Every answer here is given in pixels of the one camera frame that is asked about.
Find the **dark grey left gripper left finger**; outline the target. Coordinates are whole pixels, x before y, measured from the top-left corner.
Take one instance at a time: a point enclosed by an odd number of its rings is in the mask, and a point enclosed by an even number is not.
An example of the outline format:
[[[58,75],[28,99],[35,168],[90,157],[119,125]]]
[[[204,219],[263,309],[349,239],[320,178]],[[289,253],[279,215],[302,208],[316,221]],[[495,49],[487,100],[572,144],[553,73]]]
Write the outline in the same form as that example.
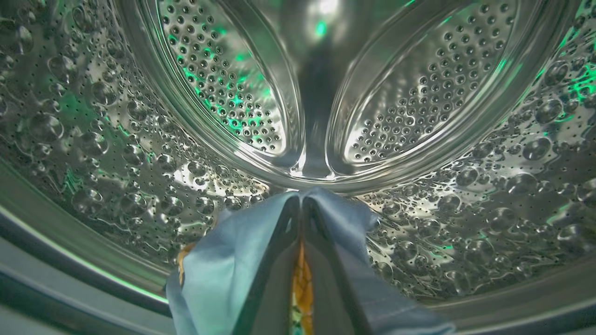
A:
[[[298,256],[300,199],[286,200],[233,335],[291,335],[292,272]]]

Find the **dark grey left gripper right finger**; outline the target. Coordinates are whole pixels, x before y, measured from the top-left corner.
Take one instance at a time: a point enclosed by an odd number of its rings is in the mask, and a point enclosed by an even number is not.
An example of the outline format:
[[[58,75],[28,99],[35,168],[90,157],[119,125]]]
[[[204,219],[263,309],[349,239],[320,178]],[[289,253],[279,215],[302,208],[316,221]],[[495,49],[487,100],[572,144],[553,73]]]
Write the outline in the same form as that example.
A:
[[[303,201],[305,259],[311,267],[313,335],[373,335],[314,199]]]

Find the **blue cartoon print garment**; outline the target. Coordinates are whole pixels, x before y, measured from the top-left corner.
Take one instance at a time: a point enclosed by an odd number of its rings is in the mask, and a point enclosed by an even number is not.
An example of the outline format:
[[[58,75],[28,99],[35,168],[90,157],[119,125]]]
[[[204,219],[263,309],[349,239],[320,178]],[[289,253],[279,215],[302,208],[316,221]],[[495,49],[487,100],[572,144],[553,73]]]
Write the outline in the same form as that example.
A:
[[[377,217],[363,203],[322,188],[290,191],[241,210],[179,253],[165,285],[176,335],[233,335],[237,318],[287,199],[300,199],[298,256],[292,272],[290,335],[313,335],[311,267],[305,259],[303,201],[314,199],[337,246],[373,335],[455,335],[452,323],[402,296],[372,269],[366,234]]]

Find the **stainless steel washing machine drum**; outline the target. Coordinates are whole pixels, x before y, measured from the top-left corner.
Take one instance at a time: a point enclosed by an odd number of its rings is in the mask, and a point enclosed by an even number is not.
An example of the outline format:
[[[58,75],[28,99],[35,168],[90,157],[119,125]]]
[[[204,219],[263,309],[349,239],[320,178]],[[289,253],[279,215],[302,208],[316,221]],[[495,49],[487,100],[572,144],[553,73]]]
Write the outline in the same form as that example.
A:
[[[437,303],[596,262],[596,0],[0,0],[0,202],[160,302],[224,210],[326,188]]]

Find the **grey rubber door gasket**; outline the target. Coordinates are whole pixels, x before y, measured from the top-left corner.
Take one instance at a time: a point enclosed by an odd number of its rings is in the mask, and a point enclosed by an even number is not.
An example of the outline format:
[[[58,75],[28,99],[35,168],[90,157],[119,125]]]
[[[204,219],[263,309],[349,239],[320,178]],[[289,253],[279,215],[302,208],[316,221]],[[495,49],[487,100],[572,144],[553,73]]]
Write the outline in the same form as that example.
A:
[[[530,284],[432,309],[460,335],[596,335],[596,259]],[[67,260],[0,209],[0,335],[175,335],[143,301]]]

